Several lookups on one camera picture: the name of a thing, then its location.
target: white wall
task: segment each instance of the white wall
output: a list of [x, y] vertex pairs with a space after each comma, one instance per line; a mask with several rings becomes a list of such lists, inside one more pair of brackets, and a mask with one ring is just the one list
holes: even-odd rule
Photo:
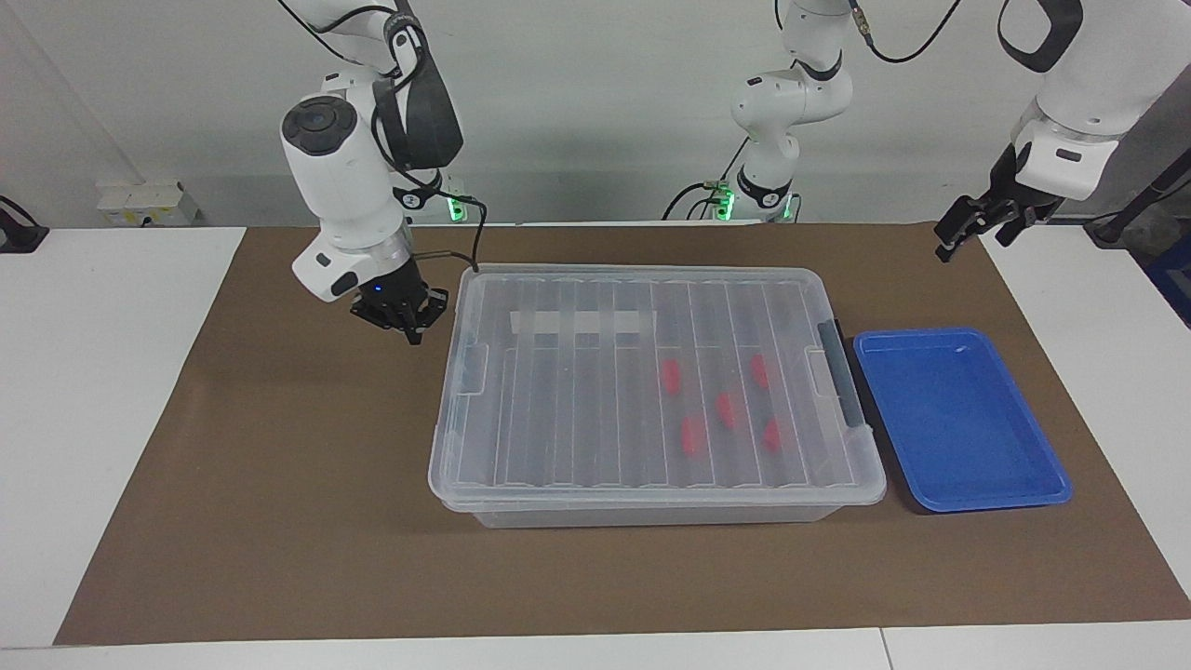
[[[144, 176], [181, 179], [212, 224], [312, 221], [276, 126], [336, 61], [275, 2], [5, 1]], [[869, 0], [866, 10], [880, 45], [899, 54], [948, 5]], [[728, 113], [737, 83], [788, 64], [767, 0], [414, 7], [467, 138], [453, 173], [499, 220], [660, 215], [681, 186], [718, 176], [738, 143]], [[849, 36], [852, 108], [798, 131], [804, 220], [928, 219], [960, 193], [984, 189], [1037, 87], [1037, 75], [1000, 51], [998, 8], [962, 5], [935, 46], [906, 65], [878, 62]], [[8, 98], [5, 162], [13, 144], [27, 143], [20, 129], [45, 136], [58, 123], [36, 106], [11, 113]], [[100, 225], [83, 183], [92, 149], [45, 145], [66, 157], [69, 174], [57, 158], [32, 161], [20, 188], [6, 169], [0, 189], [58, 219], [48, 223]]]

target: electrical outlet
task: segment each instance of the electrical outlet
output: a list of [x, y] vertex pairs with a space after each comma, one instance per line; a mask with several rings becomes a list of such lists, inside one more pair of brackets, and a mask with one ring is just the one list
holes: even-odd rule
[[112, 225], [194, 225], [199, 207], [177, 181], [101, 184], [96, 208]]

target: red object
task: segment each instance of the red object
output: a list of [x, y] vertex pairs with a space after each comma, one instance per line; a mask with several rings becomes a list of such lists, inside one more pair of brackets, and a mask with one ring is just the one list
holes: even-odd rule
[[781, 436], [778, 433], [778, 422], [773, 419], [765, 425], [765, 447], [774, 453], [781, 451]]
[[732, 400], [728, 394], [719, 394], [719, 397], [716, 399], [716, 413], [719, 414], [719, 421], [724, 426], [736, 428], [736, 413], [732, 412]]
[[769, 388], [769, 372], [765, 369], [765, 357], [756, 355], [753, 361], [749, 362], [749, 368], [753, 370], [753, 382], [762, 389]]
[[688, 417], [682, 420], [682, 453], [697, 456], [703, 451], [706, 442], [701, 417]]
[[676, 396], [682, 390], [682, 371], [674, 359], [662, 362], [662, 388], [671, 396]]

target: black stand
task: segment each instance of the black stand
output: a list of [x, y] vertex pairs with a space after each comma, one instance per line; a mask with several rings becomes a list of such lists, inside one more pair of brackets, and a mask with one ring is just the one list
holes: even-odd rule
[[1121, 243], [1121, 233], [1124, 228], [1133, 223], [1133, 219], [1137, 218], [1142, 211], [1149, 205], [1153, 205], [1161, 198], [1174, 182], [1191, 170], [1191, 149], [1183, 151], [1183, 155], [1174, 158], [1174, 162], [1162, 170], [1162, 174], [1158, 175], [1148, 187], [1137, 196], [1129, 201], [1128, 205], [1121, 209], [1121, 213], [1112, 217], [1112, 220], [1105, 223], [1104, 225], [1096, 226], [1093, 224], [1087, 224], [1084, 230], [1087, 231], [1089, 237], [1092, 242], [1102, 249], [1121, 249], [1123, 244]]
[[40, 225], [21, 225], [4, 209], [0, 209], [0, 230], [5, 234], [0, 253], [32, 253], [50, 232], [49, 227]]

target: blue plastic tray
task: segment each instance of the blue plastic tray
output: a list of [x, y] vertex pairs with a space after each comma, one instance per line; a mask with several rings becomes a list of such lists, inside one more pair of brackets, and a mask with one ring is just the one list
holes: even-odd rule
[[966, 512], [1071, 500], [1067, 474], [983, 332], [873, 331], [856, 337], [855, 350], [923, 507]]

